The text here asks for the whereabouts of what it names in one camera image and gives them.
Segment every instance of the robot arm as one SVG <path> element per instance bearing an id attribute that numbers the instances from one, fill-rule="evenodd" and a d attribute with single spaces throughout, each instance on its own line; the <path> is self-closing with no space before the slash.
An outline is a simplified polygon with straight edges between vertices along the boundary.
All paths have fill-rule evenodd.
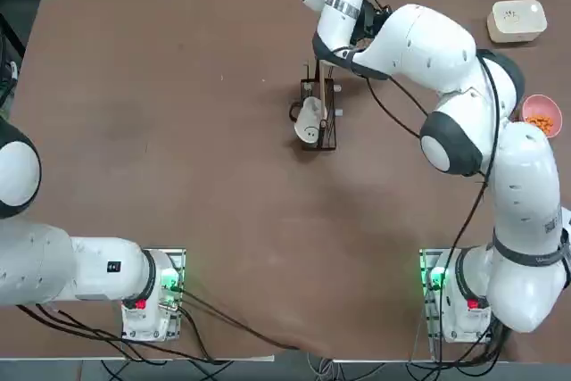
<path id="1" fill-rule="evenodd" d="M 443 334 L 451 341 L 475 341 L 491 311 L 513 330 L 536 329 L 566 283 L 562 248 L 568 244 L 561 241 L 559 177 L 547 138 L 538 128 L 509 121 L 524 93 L 520 69 L 501 54 L 476 50 L 458 23 L 423 6 L 397 9 L 371 44 L 359 49 L 348 42 L 352 11 L 362 0 L 303 2 L 321 14 L 313 36 L 320 60 L 368 79 L 403 74 L 437 92 L 438 104 L 420 130 L 420 147 L 433 166 L 449 174 L 472 176 L 488 169 L 496 112 L 477 57 L 483 58 L 501 109 L 491 175 L 495 228 L 492 245 L 453 254 L 449 271 L 454 275 L 439 292 L 451 302 L 441 309 Z M 449 254 L 444 252 L 436 266 L 442 269 Z M 482 317 L 475 317 L 476 311 Z"/>
<path id="2" fill-rule="evenodd" d="M 32 142 L 0 119 L 0 306 L 122 300 L 123 331 L 167 339 L 179 275 L 169 256 L 112 237 L 70 237 L 17 214 L 37 195 L 41 162 Z"/>

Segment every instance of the brown table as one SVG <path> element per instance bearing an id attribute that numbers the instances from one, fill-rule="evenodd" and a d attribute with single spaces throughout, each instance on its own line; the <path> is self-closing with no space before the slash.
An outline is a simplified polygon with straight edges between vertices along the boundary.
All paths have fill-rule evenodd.
<path id="1" fill-rule="evenodd" d="M 433 7 L 483 47 L 498 0 L 380 0 Z M 501 51 L 522 67 L 528 95 L 544 93 L 571 118 L 570 0 L 540 0 L 549 27 Z M 319 355 L 406 360 L 421 305 L 418 249 L 451 244 L 477 178 L 440 174 L 418 142 L 375 105 L 362 80 L 336 71 L 338 149 L 300 151 L 287 117 L 311 57 L 317 15 L 300 0 L 43 0 L 13 122 L 44 165 L 28 212 L 73 235 L 184 246 L 186 282 L 272 337 Z M 403 84 L 434 106 L 435 95 Z M 390 82 L 386 104 L 418 128 L 421 114 Z M 563 204 L 571 204 L 571 128 L 553 141 Z M 462 239 L 492 232 L 485 199 Z M 65 306 L 119 329 L 109 303 Z M 514 335 L 508 360 L 571 362 L 571 293 L 532 335 Z M 116 355 L 2 309 L 3 357 Z M 217 356 L 276 349 L 197 315 Z M 171 346 L 198 354 L 194 337 Z M 426 334 L 418 359 L 428 359 Z"/>

